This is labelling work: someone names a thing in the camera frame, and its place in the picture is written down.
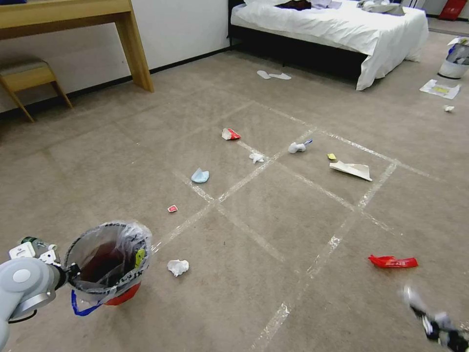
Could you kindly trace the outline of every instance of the stool cushion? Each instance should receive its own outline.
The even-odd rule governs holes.
[[[31,59],[14,63],[0,64],[0,76],[8,76],[14,73],[29,71],[35,68],[47,66],[47,62],[41,59]]]

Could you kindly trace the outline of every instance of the wooden desk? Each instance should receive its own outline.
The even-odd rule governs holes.
[[[115,23],[136,85],[153,92],[131,0],[30,0],[0,6],[0,40]]]

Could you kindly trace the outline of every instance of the desk leg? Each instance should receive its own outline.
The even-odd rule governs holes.
[[[138,32],[137,21],[131,12],[123,13],[116,21],[117,32],[121,39],[122,48],[126,54],[128,67],[133,82],[139,87],[154,92],[153,82],[150,78],[147,59],[143,50],[142,41]]]

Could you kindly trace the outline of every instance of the baseboard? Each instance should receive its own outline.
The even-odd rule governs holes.
[[[164,66],[161,66],[161,67],[152,68],[150,70],[150,74],[157,73],[157,72],[160,72],[160,71],[164,71],[166,69],[181,66],[181,65],[184,65],[184,64],[188,64],[190,62],[197,61],[197,60],[200,60],[200,59],[205,59],[205,58],[210,57],[212,55],[216,55],[216,54],[219,54],[219,53],[222,53],[222,52],[225,52],[225,51],[229,51],[230,49],[231,48],[228,46],[228,47],[223,48],[223,49],[211,51],[211,52],[208,52],[208,53],[202,54],[202,55],[197,55],[197,56],[191,57],[189,59],[181,60],[181,61],[169,64],[169,65],[164,65]],[[111,87],[111,86],[115,86],[115,85],[118,85],[118,84],[121,84],[121,83],[128,82],[128,81],[131,81],[131,80],[132,80],[132,76],[126,76],[126,77],[118,78],[118,79],[115,79],[115,80],[112,80],[112,81],[109,81],[109,82],[100,83],[100,84],[95,85],[95,86],[91,86],[91,87],[83,88],[83,89],[80,89],[80,90],[76,90],[76,91],[67,93],[67,95],[68,95],[69,98],[76,98],[77,96],[80,96],[80,95],[83,95],[83,94],[92,93],[92,92],[95,92],[95,91],[98,91],[98,90],[101,90],[101,89],[104,89],[104,88],[107,88],[107,87]],[[29,112],[34,113],[34,112],[42,111],[42,110],[45,110],[45,109],[49,109],[51,106],[55,106],[57,104],[61,104],[61,98],[60,97],[52,97],[52,98],[40,100],[38,102],[26,105],[26,108],[28,109]],[[3,111],[3,112],[0,112],[0,118],[11,116],[11,115],[17,114],[17,113],[22,113],[19,108]]]
[[[439,15],[431,15],[431,14],[426,14],[426,16],[427,16],[427,17],[430,17],[430,18],[436,18],[436,19],[437,19]],[[464,18],[458,17],[458,18],[456,19],[456,21],[463,21],[463,22],[468,22],[468,21],[469,21],[469,19],[464,19]]]

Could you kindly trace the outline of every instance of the blue strap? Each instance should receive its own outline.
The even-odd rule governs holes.
[[[73,312],[75,313],[75,315],[79,315],[79,316],[87,316],[88,314],[96,310],[102,304],[102,303],[98,303],[97,305],[87,308],[85,310],[78,310],[77,295],[75,294],[75,290],[72,290],[71,301],[72,301]]]

